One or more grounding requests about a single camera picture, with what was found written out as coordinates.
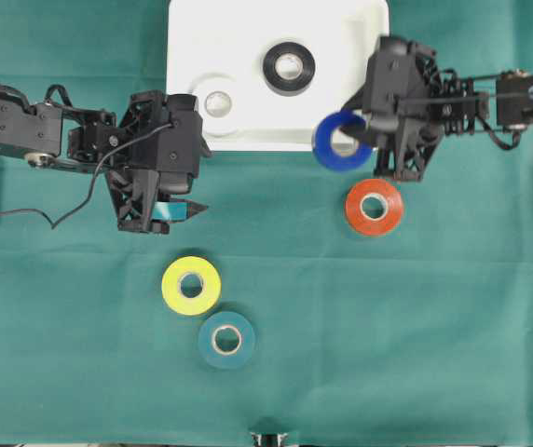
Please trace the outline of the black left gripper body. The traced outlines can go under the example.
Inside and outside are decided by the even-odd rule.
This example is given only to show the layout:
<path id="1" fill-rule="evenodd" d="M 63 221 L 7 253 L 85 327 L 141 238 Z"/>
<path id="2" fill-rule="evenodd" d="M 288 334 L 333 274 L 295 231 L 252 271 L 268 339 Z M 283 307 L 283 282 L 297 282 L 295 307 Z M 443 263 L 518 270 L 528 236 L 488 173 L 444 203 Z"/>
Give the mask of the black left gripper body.
<path id="1" fill-rule="evenodd" d="M 130 97 L 119 124 L 129 145 L 105 172 L 120 231 L 170 232 L 170 224 L 152 222 L 152 210 L 157 201 L 184 199 L 191 192 L 200 160 L 212 155 L 202 124 L 192 94 L 149 90 Z"/>

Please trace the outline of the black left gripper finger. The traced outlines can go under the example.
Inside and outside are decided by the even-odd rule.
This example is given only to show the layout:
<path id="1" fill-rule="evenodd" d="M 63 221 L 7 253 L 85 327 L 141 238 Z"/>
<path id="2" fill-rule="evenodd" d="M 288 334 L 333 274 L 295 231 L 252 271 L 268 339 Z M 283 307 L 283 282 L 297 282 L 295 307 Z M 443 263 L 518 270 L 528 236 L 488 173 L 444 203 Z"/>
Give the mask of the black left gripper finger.
<path id="1" fill-rule="evenodd" d="M 152 210 L 152 222 L 159 224 L 182 223 L 207 209 L 207 205 L 188 199 L 157 201 Z"/>

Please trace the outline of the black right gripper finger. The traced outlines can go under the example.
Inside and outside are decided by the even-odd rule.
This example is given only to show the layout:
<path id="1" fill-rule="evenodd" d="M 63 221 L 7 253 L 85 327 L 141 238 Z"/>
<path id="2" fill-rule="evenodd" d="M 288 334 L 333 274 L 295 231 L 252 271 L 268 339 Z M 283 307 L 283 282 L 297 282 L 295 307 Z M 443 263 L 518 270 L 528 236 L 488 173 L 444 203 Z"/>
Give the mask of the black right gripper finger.
<path id="1" fill-rule="evenodd" d="M 353 115 L 354 120 L 343 125 L 340 131 L 351 140 L 351 145 L 358 150 L 361 145 L 368 146 L 373 152 L 378 150 L 378 130 L 370 124 L 370 116 Z"/>

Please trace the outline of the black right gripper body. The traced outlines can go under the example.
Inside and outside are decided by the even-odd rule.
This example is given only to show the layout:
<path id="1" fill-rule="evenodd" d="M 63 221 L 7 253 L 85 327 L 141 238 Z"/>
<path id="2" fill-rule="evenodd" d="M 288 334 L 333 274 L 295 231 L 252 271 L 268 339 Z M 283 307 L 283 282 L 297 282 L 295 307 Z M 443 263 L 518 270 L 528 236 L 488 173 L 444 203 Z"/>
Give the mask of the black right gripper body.
<path id="1" fill-rule="evenodd" d="M 442 126 L 432 122 L 428 103 L 441 90 L 434 49 L 396 35 L 377 38 L 364 84 L 343 106 L 369 115 L 378 130 L 376 177 L 422 180 L 444 136 Z"/>

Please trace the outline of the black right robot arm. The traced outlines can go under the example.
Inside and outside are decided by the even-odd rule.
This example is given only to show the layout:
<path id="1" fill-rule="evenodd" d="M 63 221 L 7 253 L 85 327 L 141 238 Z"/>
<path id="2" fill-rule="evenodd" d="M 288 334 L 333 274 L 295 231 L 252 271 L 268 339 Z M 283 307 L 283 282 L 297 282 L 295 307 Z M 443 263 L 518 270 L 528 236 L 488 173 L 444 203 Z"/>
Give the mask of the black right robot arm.
<path id="1" fill-rule="evenodd" d="M 360 89 L 344 104 L 363 123 L 341 131 L 376 149 L 374 174 L 419 182 L 442 139 L 481 131 L 503 151 L 516 148 L 533 125 L 533 74 L 489 74 L 492 91 L 476 88 L 480 77 L 442 70 L 433 48 L 395 35 L 381 35 L 369 57 Z"/>

